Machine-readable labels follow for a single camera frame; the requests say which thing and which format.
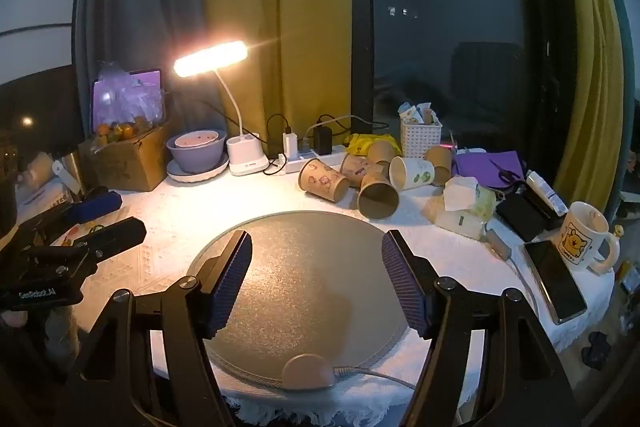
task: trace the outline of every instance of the white plate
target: white plate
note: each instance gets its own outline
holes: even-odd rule
[[[215,142],[220,136],[215,131],[202,130],[193,131],[178,136],[175,139],[176,147],[198,147],[207,143]]]
[[[216,165],[213,170],[201,172],[200,174],[189,174],[180,169],[175,160],[171,160],[169,162],[169,165],[166,166],[166,173],[169,174],[169,177],[172,180],[176,180],[177,182],[196,183],[210,180],[216,177],[218,174],[220,174],[220,172],[226,169],[227,165],[229,165],[229,156],[227,156],[226,153],[223,152],[218,165]]]

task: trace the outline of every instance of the cartoon bear print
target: cartoon bear print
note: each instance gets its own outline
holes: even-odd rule
[[[569,256],[578,260],[589,246],[589,238],[584,237],[576,228],[569,224],[564,237],[562,238],[562,246]]]

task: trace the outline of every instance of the sticker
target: sticker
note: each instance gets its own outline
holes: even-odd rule
[[[584,253],[589,250],[591,239],[580,233],[573,223],[569,223],[564,230],[561,244],[567,259],[573,264],[579,264]]]

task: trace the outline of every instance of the purple folder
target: purple folder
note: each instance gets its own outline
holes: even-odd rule
[[[498,175],[500,170],[491,163],[499,165],[506,171],[515,172],[524,180],[522,165],[515,151],[507,152],[467,152],[457,154],[453,160],[452,174],[472,176],[482,187],[507,188],[510,184],[503,182]]]

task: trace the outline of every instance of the paper cup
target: paper cup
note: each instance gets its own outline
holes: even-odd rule
[[[367,158],[373,163],[382,165],[385,176],[389,175],[389,164],[396,156],[398,156],[396,149],[386,140],[376,140],[367,151]]]
[[[433,164],[433,184],[442,187],[451,178],[451,149],[436,145],[424,153],[424,159]]]
[[[383,174],[384,168],[382,165],[373,163],[364,156],[356,156],[354,154],[348,154],[342,160],[340,165],[340,174],[347,176],[351,187],[360,188],[362,185],[362,179],[367,172],[379,172]]]
[[[369,219],[391,216],[400,203],[398,191],[380,172],[367,172],[358,194],[358,210]]]
[[[429,185],[433,183],[434,176],[433,164],[422,158],[396,156],[389,167],[389,180],[396,190]]]
[[[305,163],[298,176],[298,185],[305,192],[311,192],[334,203],[340,201],[349,190],[347,177],[317,158]]]

